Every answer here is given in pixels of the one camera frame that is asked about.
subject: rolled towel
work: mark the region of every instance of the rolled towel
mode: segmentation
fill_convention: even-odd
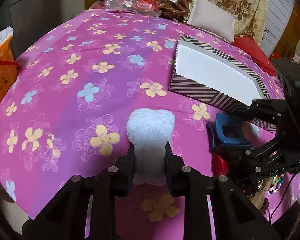
[[[165,146],[171,140],[175,119],[172,112],[164,109],[140,108],[130,114],[127,135],[135,154],[133,184],[166,183]]]

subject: metal screw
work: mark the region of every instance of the metal screw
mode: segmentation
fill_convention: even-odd
[[[228,181],[228,177],[227,177],[226,175],[220,175],[220,176],[219,176],[219,180],[220,180],[221,182],[227,182],[227,181]]]
[[[118,168],[116,166],[111,166],[111,167],[108,168],[108,171],[111,172],[111,173],[116,172],[117,170],[118,170]]]
[[[190,172],[190,171],[191,171],[191,168],[190,168],[189,166],[183,166],[183,167],[181,168],[181,170],[182,170],[183,172]]]
[[[80,175],[73,175],[72,177],[71,177],[71,180],[73,181],[73,182],[77,182],[77,181],[79,181],[81,179],[81,176]]]

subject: red pillow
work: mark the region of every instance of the red pillow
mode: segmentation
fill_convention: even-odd
[[[234,41],[231,44],[249,54],[252,57],[253,61],[269,75],[275,76],[273,65],[271,64],[266,54],[264,54],[261,48],[255,43],[252,37],[244,36],[234,38]]]

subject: orange plastic basket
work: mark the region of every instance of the orange plastic basket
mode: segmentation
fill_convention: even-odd
[[[8,38],[0,45],[0,60],[14,62],[10,41],[12,37]],[[16,66],[0,65],[0,102],[7,93],[11,85],[16,81],[18,70]]]

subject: pink bedsheet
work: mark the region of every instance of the pink bedsheet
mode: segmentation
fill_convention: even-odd
[[[96,175],[127,152],[127,118],[141,107],[172,111],[173,153],[212,176],[205,124],[221,111],[168,91],[181,34],[244,63],[260,75],[272,98],[283,98],[275,78],[249,55],[205,32],[139,14],[85,11],[20,56],[22,71],[0,104],[0,182],[31,218],[72,175]],[[245,131],[256,146],[274,136],[250,123]],[[279,192],[268,197],[270,210],[279,202],[287,177]],[[117,199],[121,238],[181,240],[183,198],[167,194],[166,186],[139,185],[128,198]],[[300,174],[273,221],[299,195]]]

